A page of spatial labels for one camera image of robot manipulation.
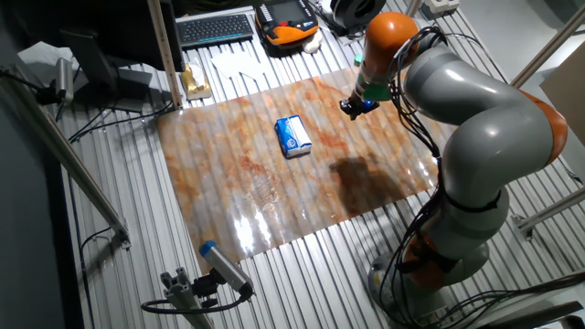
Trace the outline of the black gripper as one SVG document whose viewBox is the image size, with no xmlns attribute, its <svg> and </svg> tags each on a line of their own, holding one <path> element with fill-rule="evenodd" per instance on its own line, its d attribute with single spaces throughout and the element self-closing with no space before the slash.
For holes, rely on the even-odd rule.
<svg viewBox="0 0 585 329">
<path fill-rule="evenodd" d="M 350 119 L 355 121 L 359 115 L 369 113 L 378 108 L 379 103 L 377 101 L 363 101 L 357 98 L 353 100 L 352 104 L 350 100 L 341 100 L 339 106 L 343 112 L 353 111 L 350 114 Z"/>
</svg>

